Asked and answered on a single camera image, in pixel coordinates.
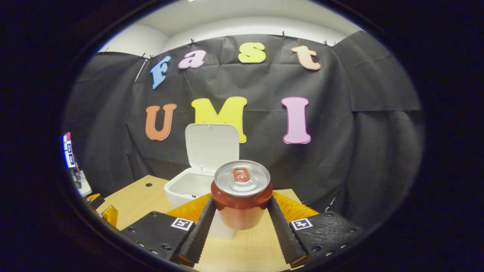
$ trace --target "white wall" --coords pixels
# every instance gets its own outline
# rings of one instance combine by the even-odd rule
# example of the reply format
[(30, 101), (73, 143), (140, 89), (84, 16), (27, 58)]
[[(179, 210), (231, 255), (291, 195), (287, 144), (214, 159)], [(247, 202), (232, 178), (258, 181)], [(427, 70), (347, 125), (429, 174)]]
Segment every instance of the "white wall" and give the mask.
[(163, 47), (163, 52), (190, 43), (190, 39), (201, 41), (228, 35), (274, 34), (303, 38), (318, 43), (338, 43), (347, 35), (320, 25), (294, 19), (268, 16), (239, 17), (220, 20), (188, 29), (171, 36)]
[(163, 53), (168, 36), (152, 27), (132, 24), (107, 42), (99, 52), (122, 52), (149, 58)]

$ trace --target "box lid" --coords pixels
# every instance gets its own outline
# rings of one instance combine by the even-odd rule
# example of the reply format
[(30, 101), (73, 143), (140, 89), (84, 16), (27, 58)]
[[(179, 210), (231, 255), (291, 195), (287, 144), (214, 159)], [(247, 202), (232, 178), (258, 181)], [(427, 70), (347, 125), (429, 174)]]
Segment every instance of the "box lid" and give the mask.
[(223, 164), (239, 159), (239, 131), (231, 124), (199, 123), (185, 129), (190, 166), (215, 173)]

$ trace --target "foam letter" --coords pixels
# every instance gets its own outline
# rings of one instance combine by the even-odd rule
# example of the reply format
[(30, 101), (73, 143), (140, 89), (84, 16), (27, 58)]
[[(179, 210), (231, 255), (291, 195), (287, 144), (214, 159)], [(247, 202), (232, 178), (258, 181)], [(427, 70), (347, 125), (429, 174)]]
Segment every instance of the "foam letter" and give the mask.
[(156, 120), (156, 113), (160, 110), (160, 106), (149, 106), (146, 108), (146, 124), (145, 132), (146, 136), (154, 141), (161, 141), (168, 137), (171, 129), (171, 119), (173, 111), (177, 108), (176, 104), (166, 104), (163, 106), (165, 111), (165, 118), (163, 120), (163, 128), (157, 131), (154, 127), (154, 122)]
[(188, 67), (198, 68), (203, 65), (204, 61), (203, 58), (207, 52), (203, 50), (192, 51), (185, 55), (185, 59), (181, 60), (178, 63), (178, 68), (185, 69)]
[(245, 43), (239, 47), (239, 59), (243, 63), (259, 63), (266, 59), (266, 53), (261, 50), (266, 47), (261, 43)]
[(321, 68), (321, 64), (317, 62), (313, 62), (311, 56), (316, 56), (316, 52), (313, 50), (309, 50), (307, 46), (301, 45), (297, 47), (291, 48), (292, 52), (296, 52), (298, 54), (299, 63), (307, 69), (310, 70), (319, 70)]
[(169, 62), (170, 59), (170, 56), (166, 56), (151, 69), (151, 73), (153, 74), (153, 89), (160, 85), (160, 83), (162, 83), (165, 79), (163, 73), (166, 73), (166, 71), (168, 70), (168, 65), (166, 64), (166, 62)]
[(311, 136), (306, 132), (305, 107), (309, 101), (304, 97), (286, 97), (281, 103), (287, 108), (287, 134), (282, 140), (287, 144), (307, 144)]
[(192, 101), (192, 107), (195, 108), (195, 123), (232, 124), (239, 131), (239, 142), (245, 143), (247, 137), (242, 130), (242, 113), (243, 106), (246, 104), (247, 99), (243, 97), (229, 97), (225, 100), (219, 114), (217, 114), (209, 99), (195, 99)]

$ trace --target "blue letter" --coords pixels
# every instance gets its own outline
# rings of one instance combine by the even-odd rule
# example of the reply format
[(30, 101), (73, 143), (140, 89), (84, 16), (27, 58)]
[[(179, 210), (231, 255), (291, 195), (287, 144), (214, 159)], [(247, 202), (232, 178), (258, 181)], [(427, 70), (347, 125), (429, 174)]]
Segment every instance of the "blue letter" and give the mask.
[(166, 56), (151, 69), (151, 73), (153, 74), (153, 89), (160, 85), (165, 79), (163, 73), (166, 73), (168, 70), (168, 65), (165, 62), (169, 62), (170, 59), (170, 56)]

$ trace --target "hole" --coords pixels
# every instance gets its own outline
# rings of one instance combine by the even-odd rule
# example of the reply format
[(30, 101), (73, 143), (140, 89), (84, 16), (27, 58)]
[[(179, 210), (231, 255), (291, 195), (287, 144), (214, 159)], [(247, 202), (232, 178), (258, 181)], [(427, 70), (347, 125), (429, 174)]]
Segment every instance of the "hole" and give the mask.
[(163, 248), (164, 250), (171, 251), (171, 246), (169, 246), (169, 245), (167, 245), (167, 244), (163, 244), (163, 245), (161, 245), (161, 248)]

